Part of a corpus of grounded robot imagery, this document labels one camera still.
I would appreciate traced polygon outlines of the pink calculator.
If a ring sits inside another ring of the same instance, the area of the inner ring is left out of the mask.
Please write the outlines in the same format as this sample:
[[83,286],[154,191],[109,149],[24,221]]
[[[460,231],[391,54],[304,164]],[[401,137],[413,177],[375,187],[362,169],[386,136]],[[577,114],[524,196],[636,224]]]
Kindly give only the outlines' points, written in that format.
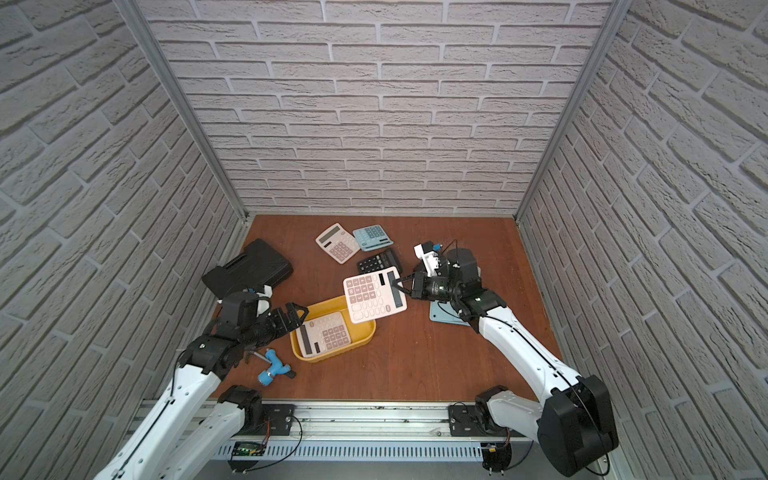
[[317,245],[337,263],[344,264],[360,251],[355,237],[339,223],[334,223],[316,239]]
[[352,343],[340,312],[307,319],[298,329],[298,344],[304,359],[330,354]]

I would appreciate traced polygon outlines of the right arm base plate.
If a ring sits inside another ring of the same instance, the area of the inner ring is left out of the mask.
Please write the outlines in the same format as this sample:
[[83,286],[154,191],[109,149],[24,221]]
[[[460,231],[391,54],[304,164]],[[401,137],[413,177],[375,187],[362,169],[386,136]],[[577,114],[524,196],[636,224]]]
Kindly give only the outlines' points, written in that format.
[[503,431],[492,426],[476,405],[454,402],[447,407],[452,437],[498,437]]

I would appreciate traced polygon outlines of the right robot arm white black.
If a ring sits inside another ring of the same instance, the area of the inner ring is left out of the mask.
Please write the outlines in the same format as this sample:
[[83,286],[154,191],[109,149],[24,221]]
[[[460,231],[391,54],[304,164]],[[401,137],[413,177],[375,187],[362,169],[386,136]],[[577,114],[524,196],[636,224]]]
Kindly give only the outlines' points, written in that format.
[[391,288],[413,300],[449,304],[459,320],[504,355],[536,396],[526,400],[504,387],[489,389],[475,402],[481,422],[538,444],[566,477],[608,458],[619,438],[605,383],[579,374],[544,347],[507,302],[483,285],[470,250],[446,251],[426,242],[414,251],[420,266],[401,278],[386,275]]

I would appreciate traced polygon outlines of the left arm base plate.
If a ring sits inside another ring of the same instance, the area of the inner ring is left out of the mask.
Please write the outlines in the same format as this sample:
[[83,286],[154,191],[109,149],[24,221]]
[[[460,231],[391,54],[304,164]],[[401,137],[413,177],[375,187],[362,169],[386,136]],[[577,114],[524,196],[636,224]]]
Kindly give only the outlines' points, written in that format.
[[245,408],[240,436],[288,436],[293,422],[295,404],[259,403]]

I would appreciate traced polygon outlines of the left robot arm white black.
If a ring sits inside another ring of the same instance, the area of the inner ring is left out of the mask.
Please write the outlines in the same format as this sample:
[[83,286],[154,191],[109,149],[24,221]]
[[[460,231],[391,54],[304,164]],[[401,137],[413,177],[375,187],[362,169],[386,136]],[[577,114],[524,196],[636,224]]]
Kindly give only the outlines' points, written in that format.
[[201,406],[245,358],[297,330],[308,308],[271,303],[272,291],[226,296],[213,326],[180,354],[171,380],[127,443],[97,473],[99,479],[192,479],[235,434],[266,433],[261,394],[228,388],[191,435],[184,432]]

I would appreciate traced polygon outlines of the light blue calculator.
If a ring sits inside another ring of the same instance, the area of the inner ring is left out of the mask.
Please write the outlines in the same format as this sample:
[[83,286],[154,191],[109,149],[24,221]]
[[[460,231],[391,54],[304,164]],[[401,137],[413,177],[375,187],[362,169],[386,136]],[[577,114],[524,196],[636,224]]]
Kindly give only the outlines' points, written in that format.
[[449,303],[433,301],[430,304],[429,320],[435,323],[457,326],[469,326],[455,312]]

